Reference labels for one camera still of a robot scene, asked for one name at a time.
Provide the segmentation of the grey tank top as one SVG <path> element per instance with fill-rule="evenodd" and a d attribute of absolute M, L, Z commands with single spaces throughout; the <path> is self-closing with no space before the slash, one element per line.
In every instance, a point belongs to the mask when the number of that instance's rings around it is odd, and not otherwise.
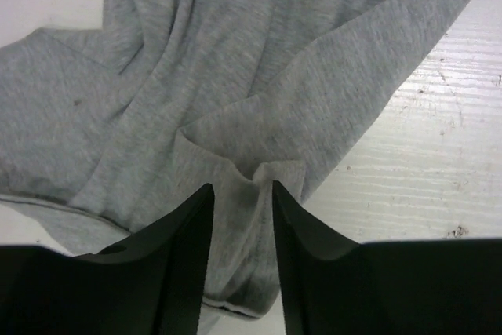
<path fill-rule="evenodd" d="M 1 197 L 85 253 L 210 183 L 203 304 L 258 319 L 272 182 L 306 201 L 469 1 L 105 0 L 2 48 Z"/>

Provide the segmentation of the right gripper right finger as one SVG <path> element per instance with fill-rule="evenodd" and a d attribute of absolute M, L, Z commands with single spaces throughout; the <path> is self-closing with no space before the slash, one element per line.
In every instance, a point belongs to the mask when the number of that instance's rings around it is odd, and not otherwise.
<path fill-rule="evenodd" d="M 272 188 L 288 334 L 498 334 L 501 241 L 357 243 Z"/>

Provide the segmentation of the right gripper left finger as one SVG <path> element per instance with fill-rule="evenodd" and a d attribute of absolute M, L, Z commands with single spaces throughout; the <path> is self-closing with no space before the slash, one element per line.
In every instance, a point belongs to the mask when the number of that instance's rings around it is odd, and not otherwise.
<path fill-rule="evenodd" d="M 95 254 L 2 247 L 2 333 L 197 333 L 214 199 L 205 184 L 170 214 Z"/>

